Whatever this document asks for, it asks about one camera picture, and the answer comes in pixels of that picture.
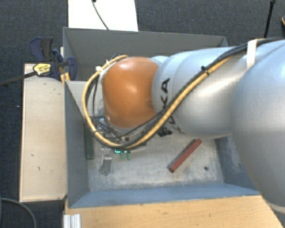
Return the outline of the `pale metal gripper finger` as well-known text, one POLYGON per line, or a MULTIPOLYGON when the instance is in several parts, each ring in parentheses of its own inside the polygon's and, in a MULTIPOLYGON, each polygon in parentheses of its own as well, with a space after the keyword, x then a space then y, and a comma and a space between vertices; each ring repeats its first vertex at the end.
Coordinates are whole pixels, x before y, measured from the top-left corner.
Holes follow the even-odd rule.
POLYGON ((112 170, 113 156, 112 151, 109 148, 103 148, 101 150, 101 166, 100 172, 102 175, 108 175, 112 170))

